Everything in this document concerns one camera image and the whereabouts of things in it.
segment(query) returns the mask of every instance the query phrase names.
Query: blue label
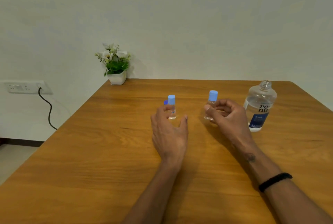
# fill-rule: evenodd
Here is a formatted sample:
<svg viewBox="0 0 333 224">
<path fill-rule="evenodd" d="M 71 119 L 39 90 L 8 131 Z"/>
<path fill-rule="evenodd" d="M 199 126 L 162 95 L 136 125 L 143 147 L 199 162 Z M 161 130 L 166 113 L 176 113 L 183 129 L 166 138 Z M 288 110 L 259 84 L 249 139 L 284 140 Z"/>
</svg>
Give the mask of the blue label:
<svg viewBox="0 0 333 224">
<path fill-rule="evenodd" d="M 250 122 L 250 128 L 261 128 L 269 113 L 254 114 Z"/>
</svg>

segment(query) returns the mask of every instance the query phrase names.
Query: wall socket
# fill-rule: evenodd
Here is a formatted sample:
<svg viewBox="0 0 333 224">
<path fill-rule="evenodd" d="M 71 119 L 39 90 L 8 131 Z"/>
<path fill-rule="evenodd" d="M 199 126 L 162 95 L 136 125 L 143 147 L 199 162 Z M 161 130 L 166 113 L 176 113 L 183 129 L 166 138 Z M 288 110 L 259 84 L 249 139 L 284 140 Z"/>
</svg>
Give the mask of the wall socket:
<svg viewBox="0 0 333 224">
<path fill-rule="evenodd" d="M 41 94 L 53 94 L 45 81 L 28 81 L 15 80 L 4 81 L 7 91 L 13 94 L 38 94 L 38 89 L 41 87 Z"/>
</svg>

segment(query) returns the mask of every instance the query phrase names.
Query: black bracelet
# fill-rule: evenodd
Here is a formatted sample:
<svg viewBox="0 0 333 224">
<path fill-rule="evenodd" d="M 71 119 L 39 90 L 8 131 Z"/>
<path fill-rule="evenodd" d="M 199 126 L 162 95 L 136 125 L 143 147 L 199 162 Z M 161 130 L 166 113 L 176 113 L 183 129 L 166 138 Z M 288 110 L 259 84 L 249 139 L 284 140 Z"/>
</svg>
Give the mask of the black bracelet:
<svg viewBox="0 0 333 224">
<path fill-rule="evenodd" d="M 290 175 L 289 173 L 280 173 L 272 178 L 270 178 L 269 180 L 265 181 L 264 183 L 262 183 L 260 186 L 259 186 L 259 191 L 261 192 L 264 192 L 267 188 L 269 188 L 271 185 L 281 181 L 281 180 L 284 180 L 286 178 L 292 178 L 292 175 Z"/>
</svg>

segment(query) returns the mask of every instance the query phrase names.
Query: potted plant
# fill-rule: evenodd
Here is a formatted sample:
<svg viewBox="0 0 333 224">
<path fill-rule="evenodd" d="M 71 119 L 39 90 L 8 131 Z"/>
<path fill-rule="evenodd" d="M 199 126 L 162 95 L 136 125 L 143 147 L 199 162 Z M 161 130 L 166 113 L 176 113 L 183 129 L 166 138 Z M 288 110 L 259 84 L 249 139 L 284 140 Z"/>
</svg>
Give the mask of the potted plant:
<svg viewBox="0 0 333 224">
<path fill-rule="evenodd" d="M 126 80 L 126 70 L 129 67 L 131 55 L 127 51 L 119 51 L 119 45 L 103 43 L 106 51 L 95 53 L 95 56 L 105 65 L 104 76 L 108 76 L 112 85 L 122 85 Z"/>
</svg>

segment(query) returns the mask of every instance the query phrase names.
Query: wooden table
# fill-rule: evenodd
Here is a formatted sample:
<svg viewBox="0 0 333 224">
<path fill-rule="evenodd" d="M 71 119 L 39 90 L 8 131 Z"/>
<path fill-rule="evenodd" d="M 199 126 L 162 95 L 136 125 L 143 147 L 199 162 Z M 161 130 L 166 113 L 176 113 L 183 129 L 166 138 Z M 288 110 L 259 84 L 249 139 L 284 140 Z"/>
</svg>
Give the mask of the wooden table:
<svg viewBox="0 0 333 224">
<path fill-rule="evenodd" d="M 169 94 L 176 95 L 177 114 L 189 115 L 189 146 L 165 223 L 274 223 L 274 212 L 254 189 L 246 164 L 202 118 L 209 90 L 243 104 L 257 84 L 106 82 L 0 187 L 0 223 L 120 222 L 159 164 L 150 114 Z M 253 137 L 333 215 L 333 113 L 291 82 L 275 81 L 273 88 L 276 103 Z"/>
</svg>

